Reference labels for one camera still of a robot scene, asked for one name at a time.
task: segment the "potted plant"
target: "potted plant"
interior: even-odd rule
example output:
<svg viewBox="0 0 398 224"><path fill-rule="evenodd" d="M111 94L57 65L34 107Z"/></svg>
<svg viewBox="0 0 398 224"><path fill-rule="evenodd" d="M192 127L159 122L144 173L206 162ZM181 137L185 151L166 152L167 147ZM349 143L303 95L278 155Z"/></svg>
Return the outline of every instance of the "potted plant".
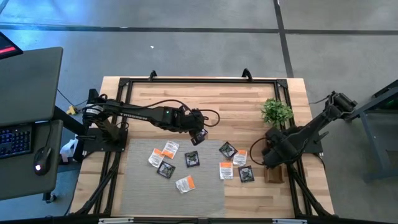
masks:
<svg viewBox="0 0 398 224"><path fill-rule="evenodd" d="M261 113L264 122L272 123L276 128L279 128L280 124L285 124L288 119L293 118L292 109L274 98L269 98L264 103Z"/></svg>

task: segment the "gray mat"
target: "gray mat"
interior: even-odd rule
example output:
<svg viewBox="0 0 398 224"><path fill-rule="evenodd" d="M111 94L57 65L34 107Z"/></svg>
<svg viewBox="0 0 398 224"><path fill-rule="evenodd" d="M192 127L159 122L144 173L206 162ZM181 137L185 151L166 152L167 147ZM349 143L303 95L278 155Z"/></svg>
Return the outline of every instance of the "gray mat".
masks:
<svg viewBox="0 0 398 224"><path fill-rule="evenodd" d="M180 144L174 159L165 162L176 167L170 179L148 163L154 148L163 150L166 140L134 139L129 146L120 215L191 215L223 217L224 183L220 180L218 149L222 141L204 141L192 146L188 140L171 140ZM187 168L186 152L198 151L200 166ZM196 189L181 194L175 181L188 175Z"/></svg>

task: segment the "black keyboard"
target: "black keyboard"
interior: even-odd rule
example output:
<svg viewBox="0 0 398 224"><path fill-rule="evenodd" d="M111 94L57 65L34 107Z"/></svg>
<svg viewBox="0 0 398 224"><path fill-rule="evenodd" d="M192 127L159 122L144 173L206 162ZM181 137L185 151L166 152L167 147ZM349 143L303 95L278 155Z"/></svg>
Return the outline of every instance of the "black keyboard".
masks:
<svg viewBox="0 0 398 224"><path fill-rule="evenodd" d="M0 159L31 153L32 125L0 128Z"/></svg>

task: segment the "concrete floor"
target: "concrete floor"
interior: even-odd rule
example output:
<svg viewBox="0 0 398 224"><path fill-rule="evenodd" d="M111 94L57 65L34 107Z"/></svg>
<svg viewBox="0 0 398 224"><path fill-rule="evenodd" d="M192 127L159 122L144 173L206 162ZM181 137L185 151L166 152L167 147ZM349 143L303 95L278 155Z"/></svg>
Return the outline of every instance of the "concrete floor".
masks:
<svg viewBox="0 0 398 224"><path fill-rule="evenodd" d="M280 0L286 29L397 30L398 1ZM80 27L184 27L277 29L273 0L9 0L0 13L3 29L23 50L64 48L59 89L81 102L105 75L228 76L244 68L255 77L287 77L279 34L186 32L72 32L31 30L26 25ZM359 104L397 79L398 35L286 35L294 77L304 78L310 101L342 91ZM68 103L57 97L62 109ZM323 105L311 105L318 114ZM342 121L325 128L326 174L337 215L397 222L398 178L365 184L373 167L361 123ZM26 197L0 202L0 219L60 215L77 175L64 175L57 187L65 200L57 206ZM26 208L10 212L5 204ZM32 210L31 207L43 209Z"/></svg>

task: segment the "wooden table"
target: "wooden table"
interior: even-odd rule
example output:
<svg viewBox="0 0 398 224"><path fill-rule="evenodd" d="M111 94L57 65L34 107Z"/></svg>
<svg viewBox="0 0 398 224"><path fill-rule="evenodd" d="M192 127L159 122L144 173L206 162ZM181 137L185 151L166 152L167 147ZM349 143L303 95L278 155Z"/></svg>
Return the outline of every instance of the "wooden table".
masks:
<svg viewBox="0 0 398 224"><path fill-rule="evenodd" d="M120 77L104 77L101 93L108 98L116 98ZM296 125L305 125L311 119L307 93L302 78L288 78L290 100L293 107ZM219 111L221 122L214 128L208 128L208 139L229 141L238 149L249 150L251 144L264 136L270 128L261 119L261 105L274 98L274 87L270 84L231 84L231 83L135 83L132 88L131 101L135 105L149 105L160 100L177 99L191 108L213 109ZM179 107L178 103L167 103L167 106ZM208 122L214 123L216 116L209 113ZM175 134L154 127L148 122L128 119L128 139L190 139L188 134ZM254 159L262 161L261 149L264 142L253 149ZM123 153L118 172L118 181L113 201L112 216L118 216L124 184L126 158L129 152ZM89 199L97 187L103 164L103 152L95 152L83 161L80 176L76 185L71 212L77 211ZM333 213L330 193L322 163L311 154L303 155L303 164L307 185L324 208ZM264 167L259 166L248 157L247 165L254 171L254 182L242 184L238 168L234 168L234 179L224 181L225 217L229 218L290 218L294 217L290 196L287 171L284 167L283 184L264 182ZM298 189L300 208L304 211L302 193ZM101 211L106 205L108 187L105 188Z"/></svg>

